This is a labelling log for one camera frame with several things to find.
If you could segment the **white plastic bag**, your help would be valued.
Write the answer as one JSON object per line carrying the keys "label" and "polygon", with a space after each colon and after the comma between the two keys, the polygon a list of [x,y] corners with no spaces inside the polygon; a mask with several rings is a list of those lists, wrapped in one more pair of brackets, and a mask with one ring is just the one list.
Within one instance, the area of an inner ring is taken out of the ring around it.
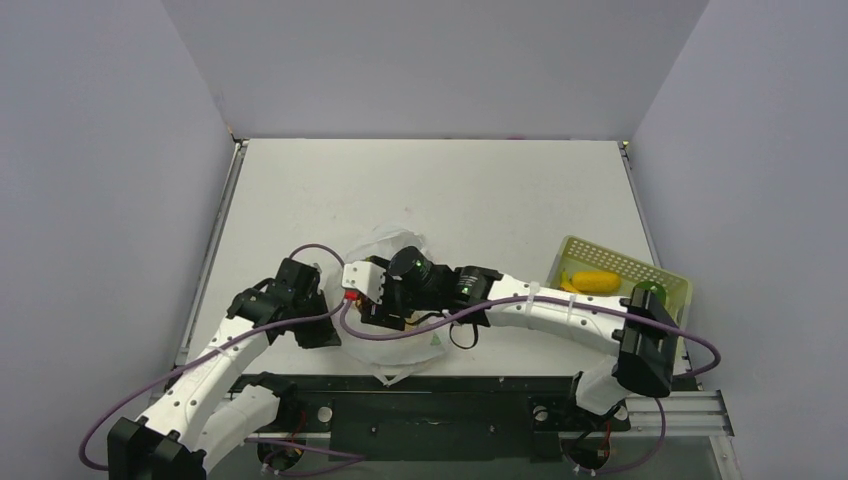
{"label": "white plastic bag", "polygon": [[[358,240],[343,259],[353,262],[371,255],[389,259],[407,246],[427,251],[423,236],[400,226],[381,225]],[[386,387],[426,371],[448,352],[447,338],[439,330],[398,340],[370,341],[345,331],[337,317],[333,318],[333,323],[341,339],[341,350],[360,362]]]}

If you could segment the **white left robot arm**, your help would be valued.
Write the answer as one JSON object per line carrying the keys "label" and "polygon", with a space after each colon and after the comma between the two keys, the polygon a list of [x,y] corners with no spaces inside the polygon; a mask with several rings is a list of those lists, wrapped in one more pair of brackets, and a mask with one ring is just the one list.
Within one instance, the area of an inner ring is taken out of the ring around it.
{"label": "white left robot arm", "polygon": [[291,427],[299,404],[290,380],[261,373],[224,396],[287,331],[305,348],[338,345],[319,283],[318,268],[285,258],[275,276],[236,295],[201,356],[137,419],[112,426],[109,478],[204,479],[255,431]]}

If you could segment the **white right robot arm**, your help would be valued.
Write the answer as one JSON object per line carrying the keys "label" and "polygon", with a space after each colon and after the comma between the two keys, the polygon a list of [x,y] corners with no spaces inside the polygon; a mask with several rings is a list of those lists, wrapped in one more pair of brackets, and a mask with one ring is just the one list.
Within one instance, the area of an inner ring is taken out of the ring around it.
{"label": "white right robot arm", "polygon": [[655,286],[636,285],[627,296],[571,293],[525,282],[497,270],[436,264],[414,246],[392,258],[369,257],[344,266],[341,285],[363,323],[406,335],[415,313],[442,325],[509,327],[576,342],[601,354],[578,373],[564,400],[566,418],[588,427],[627,395],[670,395],[677,324]]}

